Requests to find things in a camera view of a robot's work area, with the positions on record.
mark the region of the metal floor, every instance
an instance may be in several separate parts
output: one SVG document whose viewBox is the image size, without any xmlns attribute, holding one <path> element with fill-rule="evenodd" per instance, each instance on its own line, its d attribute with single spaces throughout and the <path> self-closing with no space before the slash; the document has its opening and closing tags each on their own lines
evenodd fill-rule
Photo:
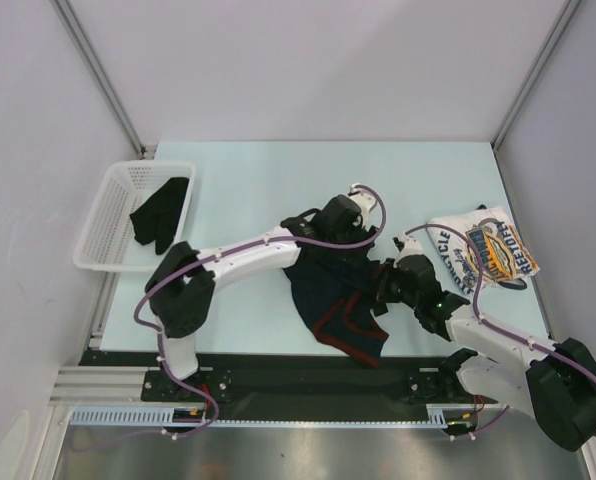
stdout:
<svg viewBox="0 0 596 480">
<path fill-rule="evenodd" d="M 70 427 L 54 480 L 589 478 L 580 453 L 561 450 L 519 413 L 476 441 L 449 442 L 437 430 L 221 427 L 176 442 L 145 435 L 96 452 L 69 449 L 128 431 Z"/>
</svg>

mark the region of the white plastic basket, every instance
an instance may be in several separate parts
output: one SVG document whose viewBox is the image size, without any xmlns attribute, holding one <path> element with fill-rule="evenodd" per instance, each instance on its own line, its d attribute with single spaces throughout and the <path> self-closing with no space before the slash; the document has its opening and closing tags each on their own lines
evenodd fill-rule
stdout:
<svg viewBox="0 0 596 480">
<path fill-rule="evenodd" d="M 134 240 L 129 214 L 136 211 L 172 177 L 189 178 L 174 243 L 179 242 L 187 218 L 196 168 L 176 161 L 132 160 L 118 162 L 107 170 L 80 239 L 73 260 L 76 266 L 106 272 L 148 272 L 160 264 L 154 243 Z"/>
</svg>

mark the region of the light blue table surface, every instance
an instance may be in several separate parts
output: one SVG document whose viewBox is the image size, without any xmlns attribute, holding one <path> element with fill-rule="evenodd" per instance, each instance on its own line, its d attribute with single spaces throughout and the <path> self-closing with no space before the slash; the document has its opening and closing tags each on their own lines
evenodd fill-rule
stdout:
<svg viewBox="0 0 596 480">
<path fill-rule="evenodd" d="M 356 182 L 373 187 L 387 205 L 387 226 L 370 252 L 372 259 L 393 257 L 391 237 L 432 217 L 464 213 L 482 203 L 508 207 L 487 143 L 161 143 L 155 161 L 163 159 L 187 160 L 198 169 L 184 235 L 196 249 L 258 236 L 286 217 L 322 208 Z M 371 218 L 379 223 L 378 209 Z M 427 234 L 417 236 L 443 286 L 459 293 Z M 120 275 L 102 350 L 156 350 L 155 334 L 132 320 L 150 276 Z M 504 322 L 545 335 L 531 283 L 524 292 L 487 288 L 481 304 Z M 153 319 L 148 308 L 143 318 Z M 377 322 L 389 333 L 383 356 L 448 355 L 459 348 L 423 330 L 405 305 L 390 305 Z M 281 270 L 220 291 L 196 335 L 199 352 L 343 355 L 318 343 L 304 326 Z"/>
</svg>

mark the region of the white t-shirt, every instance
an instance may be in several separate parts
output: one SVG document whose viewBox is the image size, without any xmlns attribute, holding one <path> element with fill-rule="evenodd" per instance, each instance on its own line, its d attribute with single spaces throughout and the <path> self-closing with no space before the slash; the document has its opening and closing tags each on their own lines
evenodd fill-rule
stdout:
<svg viewBox="0 0 596 480">
<path fill-rule="evenodd" d="M 502 207 L 438 217 L 429 223 L 452 227 L 474 243 L 485 266 L 483 287 L 513 284 L 540 270 Z M 428 232 L 456 285 L 467 295 L 474 293 L 478 280 L 474 253 L 467 252 L 465 242 L 448 230 L 430 228 Z"/>
</svg>

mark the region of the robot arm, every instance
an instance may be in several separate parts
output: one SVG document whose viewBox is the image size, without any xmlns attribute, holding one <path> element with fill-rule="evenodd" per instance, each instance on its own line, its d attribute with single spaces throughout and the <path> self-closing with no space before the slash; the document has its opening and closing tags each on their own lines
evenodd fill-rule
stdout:
<svg viewBox="0 0 596 480">
<path fill-rule="evenodd" d="M 185 266 L 203 260 L 206 263 L 187 272 L 186 278 L 172 280 L 149 301 L 164 332 L 164 353 L 172 373 L 185 379 L 198 370 L 194 333 L 207 319 L 211 300 L 220 289 L 263 270 L 314 261 L 324 254 L 349 262 L 364 258 L 376 234 L 375 227 L 366 227 L 376 203 L 371 193 L 352 185 L 348 195 L 332 198 L 322 210 L 311 209 L 287 218 L 280 226 L 245 242 L 203 250 L 193 250 L 186 242 L 174 245 L 147 282 L 145 292 Z M 361 248 L 331 251 L 313 245 L 318 242 L 368 243 Z"/>
<path fill-rule="evenodd" d="M 566 450 L 578 450 L 596 434 L 596 385 L 547 353 L 564 355 L 596 376 L 596 361 L 582 343 L 534 338 L 490 315 L 476 316 L 466 299 L 442 290 L 415 239 L 403 236 L 395 241 L 400 253 L 387 260 L 391 268 L 383 269 L 378 294 L 384 302 L 400 298 L 423 328 L 468 347 L 448 359 L 467 392 L 535 418 Z"/>
</svg>

